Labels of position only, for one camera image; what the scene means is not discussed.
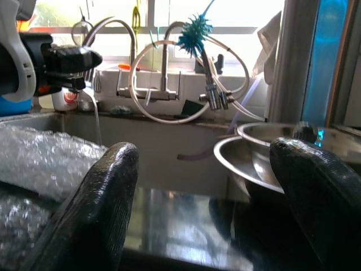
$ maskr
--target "white cloth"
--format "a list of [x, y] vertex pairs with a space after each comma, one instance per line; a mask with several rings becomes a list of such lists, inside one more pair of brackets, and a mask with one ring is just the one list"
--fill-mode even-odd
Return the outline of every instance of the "white cloth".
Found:
[[262, 44], [262, 51], [253, 68], [253, 75], [265, 73], [265, 81], [272, 85], [276, 62], [276, 50], [280, 33], [281, 11], [275, 15], [257, 34]]

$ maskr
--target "metal rod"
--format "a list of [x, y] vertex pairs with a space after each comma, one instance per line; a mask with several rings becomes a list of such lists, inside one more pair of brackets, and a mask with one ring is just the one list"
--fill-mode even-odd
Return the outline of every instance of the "metal rod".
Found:
[[[173, 22], [166, 30], [164, 39], [167, 40], [170, 36], [171, 31], [176, 27], [183, 27], [184, 22], [182, 21], [175, 21]], [[162, 55], [162, 76], [161, 76], [161, 85], [160, 91], [167, 91], [168, 89], [168, 57], [169, 57], [169, 50], [168, 45], [163, 45], [163, 55]]]

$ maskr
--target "white flexible tube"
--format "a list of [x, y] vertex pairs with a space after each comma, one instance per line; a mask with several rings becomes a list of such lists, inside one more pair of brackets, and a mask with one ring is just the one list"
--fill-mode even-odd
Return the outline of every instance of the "white flexible tube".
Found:
[[[167, 45], [176, 45], [175, 41], [156, 41], [154, 42], [155, 46], [158, 45], [163, 45], [163, 44], [167, 44]], [[137, 56], [137, 58], [134, 60], [134, 63], [131, 65], [131, 69], [130, 69], [130, 73], [129, 73], [129, 92], [131, 95], [131, 98], [133, 99], [135, 105], [137, 106], [137, 108], [147, 117], [149, 117], [152, 120], [158, 121], [159, 123], [164, 123], [164, 124], [182, 124], [182, 123], [187, 123], [189, 121], [192, 121], [196, 118], [198, 118], [199, 116], [201, 116], [209, 107], [209, 103], [206, 103], [205, 106], [198, 111], [197, 113], [195, 113], [192, 116], [189, 116], [185, 119], [181, 119], [181, 120], [164, 120], [164, 119], [159, 119], [158, 117], [154, 117], [153, 115], [151, 115], [150, 113], [148, 113], [143, 107], [142, 105], [139, 103], [138, 97], [137, 97], [137, 93], [135, 91], [135, 86], [134, 86], [134, 76], [135, 76], [135, 72], [136, 72], [136, 67], [139, 64], [140, 60], [142, 59], [142, 57], [144, 57], [145, 53], [150, 50], [151, 48], [153, 48], [153, 44], [150, 43], [148, 46], [146, 46], [142, 52], [140, 52], [140, 54]]]
[[[225, 44], [221, 43], [220, 41], [216, 40], [215, 38], [212, 37], [208, 37], [207, 38], [208, 41], [224, 48], [226, 51], [230, 52], [238, 61], [239, 63], [242, 65], [244, 72], [245, 72], [245, 80], [243, 82], [243, 84], [235, 89], [235, 90], [227, 90], [223, 84], [219, 81], [218, 79], [218, 75], [217, 75], [217, 70], [214, 66], [214, 64], [211, 63], [211, 72], [212, 72], [212, 78], [215, 81], [215, 83], [217, 84], [217, 86], [221, 89], [221, 91], [225, 92], [225, 93], [232, 93], [232, 94], [237, 94], [237, 97], [234, 98], [234, 101], [232, 102], [232, 105], [241, 113], [245, 114], [246, 116], [259, 120], [259, 121], [264, 121], [265, 119], [262, 117], [259, 117], [257, 115], [255, 115], [254, 113], [250, 112], [249, 110], [247, 110], [242, 104], [240, 104], [236, 99], [238, 99], [239, 97], [241, 97], [242, 95], [244, 95], [244, 93], [248, 90], [249, 87], [249, 73], [247, 70], [247, 67], [245, 65], [245, 63], [242, 61], [242, 59], [240, 59], [240, 57], [229, 47], [227, 47]], [[155, 42], [155, 45], [176, 45], [176, 42], [174, 41], [168, 41], [168, 40], [163, 40], [163, 41], [157, 41]], [[144, 57], [145, 53], [151, 49], [153, 47], [153, 44], [149, 44], [148, 46], [146, 46], [144, 48], [144, 50], [137, 56], [137, 58], [134, 60], [133, 65], [131, 66], [131, 70], [129, 73], [129, 91], [130, 91], [130, 95], [135, 103], [135, 105], [137, 106], [137, 108], [147, 117], [149, 117], [150, 119], [157, 121], [159, 123], [164, 123], [164, 124], [183, 124], [183, 123], [187, 123], [189, 121], [192, 121], [196, 118], [198, 118], [199, 116], [201, 116], [209, 107], [209, 103], [206, 103], [206, 105], [197, 113], [195, 113], [194, 115], [187, 117], [185, 119], [181, 119], [181, 120], [164, 120], [164, 119], [159, 119], [158, 117], [154, 117], [153, 115], [151, 115], [150, 113], [148, 113], [143, 107], [142, 105], [139, 103], [138, 97], [137, 97], [137, 92], [135, 90], [135, 86], [133, 84], [134, 80], [134, 76], [135, 76], [135, 72], [136, 72], [136, 67], [139, 64], [140, 60], [142, 59], [142, 57]], [[202, 60], [200, 58], [197, 58], [197, 61], [200, 62], [202, 64]]]

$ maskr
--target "stainless steel countertop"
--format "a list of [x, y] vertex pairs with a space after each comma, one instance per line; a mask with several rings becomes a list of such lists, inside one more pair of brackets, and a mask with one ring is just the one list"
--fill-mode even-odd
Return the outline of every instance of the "stainless steel countertop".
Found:
[[225, 270], [322, 270], [289, 213], [143, 188], [125, 249]]

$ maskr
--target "water stream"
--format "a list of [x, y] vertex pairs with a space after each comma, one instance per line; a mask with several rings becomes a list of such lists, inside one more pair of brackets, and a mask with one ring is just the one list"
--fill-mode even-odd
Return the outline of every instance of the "water stream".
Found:
[[94, 91], [91, 88], [85, 88], [85, 89], [83, 89], [83, 92], [90, 97], [90, 99], [93, 103], [94, 115], [95, 115], [95, 125], [96, 125], [96, 142], [97, 142], [97, 144], [102, 145], [102, 134], [100, 133], [98, 106], [96, 105]]

